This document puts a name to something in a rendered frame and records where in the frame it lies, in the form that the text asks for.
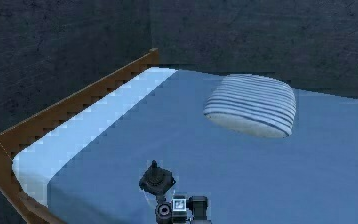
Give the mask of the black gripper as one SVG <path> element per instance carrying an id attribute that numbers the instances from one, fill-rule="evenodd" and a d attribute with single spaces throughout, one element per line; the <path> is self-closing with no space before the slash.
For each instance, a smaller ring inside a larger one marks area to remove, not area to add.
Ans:
<path id="1" fill-rule="evenodd" d="M 163 195 L 156 197 L 155 217 L 157 224 L 173 224 L 172 205 Z"/>

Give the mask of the white blue striped pillow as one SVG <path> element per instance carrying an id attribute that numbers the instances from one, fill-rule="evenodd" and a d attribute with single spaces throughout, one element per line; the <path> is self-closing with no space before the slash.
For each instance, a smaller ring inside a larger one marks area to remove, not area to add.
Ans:
<path id="1" fill-rule="evenodd" d="M 224 77 L 203 110 L 217 125 L 265 138 L 291 136 L 296 112 L 296 98 L 288 84 L 254 74 Z"/>

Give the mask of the blue bed with wooden frame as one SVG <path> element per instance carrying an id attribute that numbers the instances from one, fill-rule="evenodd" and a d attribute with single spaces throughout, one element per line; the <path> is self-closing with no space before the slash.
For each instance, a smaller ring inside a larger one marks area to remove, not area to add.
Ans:
<path id="1" fill-rule="evenodd" d="M 148 54 L 0 133 L 0 191 L 27 224 L 156 224 L 139 187 L 156 160 L 168 198 L 206 196 L 212 224 L 358 224 L 358 99 L 292 89 L 292 135 L 203 114 L 226 76 Z"/>

